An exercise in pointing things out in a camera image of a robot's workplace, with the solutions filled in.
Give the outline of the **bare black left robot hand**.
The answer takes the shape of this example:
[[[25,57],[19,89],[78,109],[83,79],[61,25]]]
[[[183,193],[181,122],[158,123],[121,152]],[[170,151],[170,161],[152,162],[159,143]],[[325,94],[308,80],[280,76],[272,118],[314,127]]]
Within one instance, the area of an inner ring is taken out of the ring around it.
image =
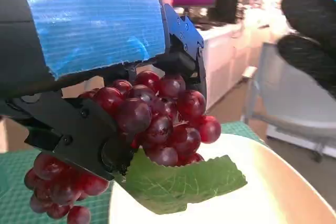
[[[62,89],[100,76],[135,78],[152,64],[206,93],[204,40],[163,0],[1,0],[1,115],[26,143],[106,180],[133,157],[92,101]]]

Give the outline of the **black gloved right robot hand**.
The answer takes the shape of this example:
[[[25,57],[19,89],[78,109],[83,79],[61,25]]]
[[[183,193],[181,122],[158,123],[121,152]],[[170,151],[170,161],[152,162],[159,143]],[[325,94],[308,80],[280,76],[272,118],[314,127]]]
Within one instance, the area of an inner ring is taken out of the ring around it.
[[[282,0],[281,9],[296,31],[278,40],[281,57],[334,97],[335,1]]]

